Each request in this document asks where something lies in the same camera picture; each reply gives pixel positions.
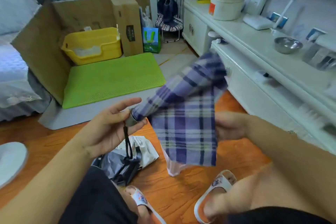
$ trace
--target pillow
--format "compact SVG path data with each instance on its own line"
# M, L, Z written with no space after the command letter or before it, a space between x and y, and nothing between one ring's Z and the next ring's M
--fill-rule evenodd
M0 0L0 35L23 29L38 6L36 0Z

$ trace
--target folded umbrella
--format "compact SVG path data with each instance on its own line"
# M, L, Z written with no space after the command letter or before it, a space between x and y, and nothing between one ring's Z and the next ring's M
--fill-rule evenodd
M226 70L217 53L206 53L134 107L132 126L147 117L172 161L215 166L215 99L227 88Z

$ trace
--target white slipper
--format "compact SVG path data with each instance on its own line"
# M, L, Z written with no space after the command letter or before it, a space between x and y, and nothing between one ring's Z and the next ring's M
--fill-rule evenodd
M230 188L232 187L232 185L230 184L230 182L224 177L223 173L224 172L230 172L229 170L223 170L221 171L216 179L214 180L214 182L210 185L210 187L207 189L207 191L199 198L199 200L196 202L195 207L194 207L194 214L196 219L198 220L199 223L202 224L209 224L211 222L204 222L199 214L199 207L202 204L203 200L205 199L205 197L210 193L210 191L212 191L214 188L217 187L221 187L223 189L225 189L226 192L228 192L230 190Z
M155 224L159 224L159 223L166 224L163 218L148 203L147 199L145 198L145 196L142 194L142 192L138 188L134 186L128 186L128 187L135 189L135 192L133 193L132 198L136 202L136 205L137 206L144 205L152 211L153 214L151 214L150 216L151 218L153 218L153 221Z

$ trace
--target stainless steel bowl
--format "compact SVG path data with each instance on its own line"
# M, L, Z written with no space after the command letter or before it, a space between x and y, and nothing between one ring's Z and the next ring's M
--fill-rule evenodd
M274 39L276 51L283 54L291 54L303 47L303 44L290 37L277 37Z

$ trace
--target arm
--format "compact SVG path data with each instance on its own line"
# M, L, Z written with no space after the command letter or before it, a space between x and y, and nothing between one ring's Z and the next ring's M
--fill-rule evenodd
M301 191L336 219L336 156L256 116L216 113L218 138L249 138Z
M127 99L94 117L71 139L31 182L1 211L3 223L56 223L68 205L93 159L124 140L126 107L140 98ZM128 129L134 133L146 120Z

